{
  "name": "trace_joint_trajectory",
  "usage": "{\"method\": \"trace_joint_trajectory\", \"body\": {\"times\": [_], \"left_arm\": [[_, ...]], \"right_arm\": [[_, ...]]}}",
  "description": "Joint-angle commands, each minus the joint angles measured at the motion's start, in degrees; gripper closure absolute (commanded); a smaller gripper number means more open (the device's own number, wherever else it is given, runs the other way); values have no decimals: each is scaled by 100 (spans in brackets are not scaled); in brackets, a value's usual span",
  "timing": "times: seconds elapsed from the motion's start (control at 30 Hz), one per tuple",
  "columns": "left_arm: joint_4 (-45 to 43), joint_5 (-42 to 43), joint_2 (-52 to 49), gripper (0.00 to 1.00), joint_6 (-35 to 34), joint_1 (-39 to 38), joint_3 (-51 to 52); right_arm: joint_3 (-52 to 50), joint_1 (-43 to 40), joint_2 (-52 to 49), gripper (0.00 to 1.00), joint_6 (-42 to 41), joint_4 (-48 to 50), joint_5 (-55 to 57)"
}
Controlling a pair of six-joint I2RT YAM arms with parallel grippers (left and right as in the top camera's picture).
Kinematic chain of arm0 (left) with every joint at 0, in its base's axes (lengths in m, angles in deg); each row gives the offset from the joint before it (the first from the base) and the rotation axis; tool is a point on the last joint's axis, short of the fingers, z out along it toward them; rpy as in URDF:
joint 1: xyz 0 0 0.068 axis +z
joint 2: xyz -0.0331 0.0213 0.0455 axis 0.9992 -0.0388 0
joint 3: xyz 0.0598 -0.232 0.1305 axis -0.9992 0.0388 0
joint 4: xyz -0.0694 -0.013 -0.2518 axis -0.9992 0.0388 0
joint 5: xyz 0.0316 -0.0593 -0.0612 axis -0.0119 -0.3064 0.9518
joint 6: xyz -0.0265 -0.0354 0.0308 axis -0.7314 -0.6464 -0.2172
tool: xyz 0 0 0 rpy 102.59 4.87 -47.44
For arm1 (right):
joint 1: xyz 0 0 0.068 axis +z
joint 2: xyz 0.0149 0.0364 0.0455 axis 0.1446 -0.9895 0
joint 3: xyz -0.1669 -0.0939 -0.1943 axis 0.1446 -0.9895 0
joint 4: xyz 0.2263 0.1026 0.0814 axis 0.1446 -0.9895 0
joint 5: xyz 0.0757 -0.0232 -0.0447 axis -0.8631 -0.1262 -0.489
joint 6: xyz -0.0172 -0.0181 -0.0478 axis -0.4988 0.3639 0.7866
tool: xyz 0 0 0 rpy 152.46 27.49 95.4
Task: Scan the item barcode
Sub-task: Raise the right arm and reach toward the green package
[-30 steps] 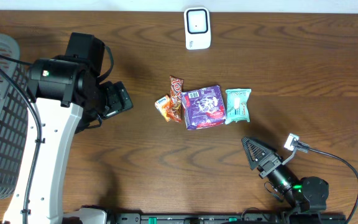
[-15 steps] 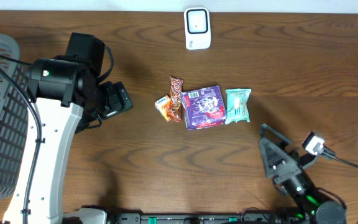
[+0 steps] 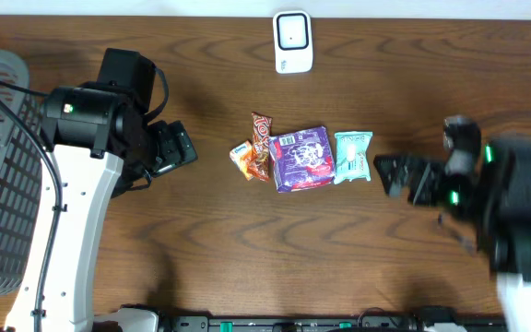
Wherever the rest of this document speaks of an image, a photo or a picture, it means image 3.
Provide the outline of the orange Kleenex tissue pack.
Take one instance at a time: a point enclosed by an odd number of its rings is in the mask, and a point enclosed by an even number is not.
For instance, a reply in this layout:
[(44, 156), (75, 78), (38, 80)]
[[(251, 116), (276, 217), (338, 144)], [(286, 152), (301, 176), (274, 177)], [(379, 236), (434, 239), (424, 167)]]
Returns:
[(253, 156), (253, 147), (249, 140), (244, 141), (236, 148), (230, 151), (230, 159), (236, 165), (238, 170), (243, 174), (246, 180), (250, 181), (254, 178), (248, 172), (248, 166)]

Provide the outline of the green wet wipes packet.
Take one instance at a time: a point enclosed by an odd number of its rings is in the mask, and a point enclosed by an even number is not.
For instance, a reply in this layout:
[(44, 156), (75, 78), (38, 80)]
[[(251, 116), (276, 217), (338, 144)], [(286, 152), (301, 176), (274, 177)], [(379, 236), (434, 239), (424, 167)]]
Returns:
[(372, 136), (372, 132), (362, 131), (335, 133), (336, 175), (334, 184), (357, 179), (369, 182), (372, 179), (366, 155)]

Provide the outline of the orange chocolate bar wrapper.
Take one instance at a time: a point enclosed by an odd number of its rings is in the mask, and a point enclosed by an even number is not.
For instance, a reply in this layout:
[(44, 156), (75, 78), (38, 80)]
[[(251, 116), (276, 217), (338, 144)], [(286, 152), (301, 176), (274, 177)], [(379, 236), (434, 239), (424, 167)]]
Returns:
[(257, 179), (269, 181), (269, 140), (272, 119), (259, 113), (252, 113), (253, 144), (252, 157), (248, 165), (248, 172)]

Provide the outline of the purple snack packet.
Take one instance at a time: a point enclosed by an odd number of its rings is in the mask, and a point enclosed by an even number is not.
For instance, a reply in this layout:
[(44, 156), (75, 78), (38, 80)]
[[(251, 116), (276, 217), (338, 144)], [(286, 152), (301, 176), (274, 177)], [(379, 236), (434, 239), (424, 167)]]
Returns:
[(269, 152), (279, 193), (325, 186), (336, 176), (329, 135), (324, 126), (272, 136)]

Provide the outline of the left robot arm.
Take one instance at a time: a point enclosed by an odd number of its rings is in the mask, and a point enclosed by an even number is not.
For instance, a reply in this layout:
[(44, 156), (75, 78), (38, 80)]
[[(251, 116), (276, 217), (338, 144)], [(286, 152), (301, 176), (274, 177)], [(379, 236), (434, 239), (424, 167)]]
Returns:
[(125, 305), (95, 315), (93, 283), (112, 198), (194, 162), (180, 122), (160, 119), (152, 90), (164, 73), (134, 51), (108, 49), (98, 77), (59, 87), (41, 104), (41, 201), (7, 331), (156, 331), (159, 311)]

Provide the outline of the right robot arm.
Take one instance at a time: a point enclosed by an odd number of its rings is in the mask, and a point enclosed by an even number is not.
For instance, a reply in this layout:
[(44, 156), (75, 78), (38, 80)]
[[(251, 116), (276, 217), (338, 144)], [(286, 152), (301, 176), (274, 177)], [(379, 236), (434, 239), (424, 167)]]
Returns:
[(410, 153), (377, 155), (373, 165), (390, 197), (408, 190), (410, 205), (439, 208), (476, 232), (490, 264), (510, 331), (531, 331), (531, 139), (482, 139), (463, 116), (443, 123), (447, 160)]

